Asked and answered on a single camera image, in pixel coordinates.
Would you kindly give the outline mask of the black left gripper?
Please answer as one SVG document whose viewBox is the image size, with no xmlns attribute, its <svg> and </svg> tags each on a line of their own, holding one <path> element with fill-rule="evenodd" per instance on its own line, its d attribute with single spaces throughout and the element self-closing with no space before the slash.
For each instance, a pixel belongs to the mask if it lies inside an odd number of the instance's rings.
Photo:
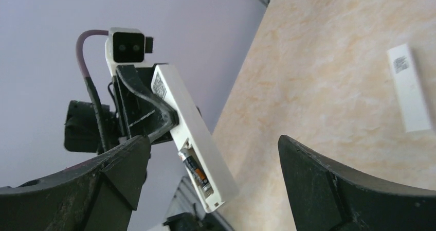
<svg viewBox="0 0 436 231">
<path fill-rule="evenodd" d="M 64 124 L 69 152 L 102 154 L 121 139 L 147 137 L 151 144 L 197 144 L 201 113 L 174 65 L 118 65 L 108 85 L 116 110 L 102 104 L 93 83 L 85 84 L 90 102 L 72 100 Z"/>
</svg>

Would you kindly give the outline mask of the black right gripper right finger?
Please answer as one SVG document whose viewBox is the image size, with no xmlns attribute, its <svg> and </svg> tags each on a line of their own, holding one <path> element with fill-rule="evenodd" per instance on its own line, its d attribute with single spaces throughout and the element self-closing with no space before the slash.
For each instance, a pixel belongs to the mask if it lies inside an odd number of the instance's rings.
<svg viewBox="0 0 436 231">
<path fill-rule="evenodd" d="M 435 191 L 363 173 L 289 136 L 278 140 L 297 230 L 435 230 Z"/>
</svg>

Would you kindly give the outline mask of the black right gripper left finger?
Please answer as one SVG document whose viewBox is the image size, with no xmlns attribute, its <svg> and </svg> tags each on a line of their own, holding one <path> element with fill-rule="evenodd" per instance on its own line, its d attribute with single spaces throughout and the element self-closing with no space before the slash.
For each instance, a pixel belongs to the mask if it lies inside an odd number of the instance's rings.
<svg viewBox="0 0 436 231">
<path fill-rule="evenodd" d="M 127 230 L 151 143 L 136 136 L 57 173 L 1 188 L 1 230 Z"/>
</svg>

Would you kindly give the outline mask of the small white remote control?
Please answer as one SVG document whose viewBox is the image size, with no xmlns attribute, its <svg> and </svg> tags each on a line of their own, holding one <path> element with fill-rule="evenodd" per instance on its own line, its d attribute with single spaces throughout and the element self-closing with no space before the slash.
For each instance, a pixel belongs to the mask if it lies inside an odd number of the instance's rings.
<svg viewBox="0 0 436 231">
<path fill-rule="evenodd" d="M 152 92 L 172 107 L 179 124 L 170 134 L 206 213 L 237 196 L 238 187 L 200 112 L 173 65 L 157 64 Z"/>
</svg>

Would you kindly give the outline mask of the white remote battery cover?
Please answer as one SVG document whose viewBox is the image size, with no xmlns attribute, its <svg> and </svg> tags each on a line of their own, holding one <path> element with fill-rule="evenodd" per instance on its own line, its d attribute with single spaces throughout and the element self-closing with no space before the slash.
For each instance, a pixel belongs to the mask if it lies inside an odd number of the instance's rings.
<svg viewBox="0 0 436 231">
<path fill-rule="evenodd" d="M 408 44 L 387 51 L 405 132 L 429 132 L 432 118 Z"/>
</svg>

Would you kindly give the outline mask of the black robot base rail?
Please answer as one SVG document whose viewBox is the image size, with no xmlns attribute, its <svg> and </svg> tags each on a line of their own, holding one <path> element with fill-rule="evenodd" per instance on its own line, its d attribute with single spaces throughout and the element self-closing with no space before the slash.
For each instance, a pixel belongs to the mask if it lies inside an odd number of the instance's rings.
<svg viewBox="0 0 436 231">
<path fill-rule="evenodd" d="M 206 213 L 187 176 L 183 176 L 170 202 L 164 220 L 150 230 L 233 231 L 234 228 L 217 211 Z"/>
</svg>

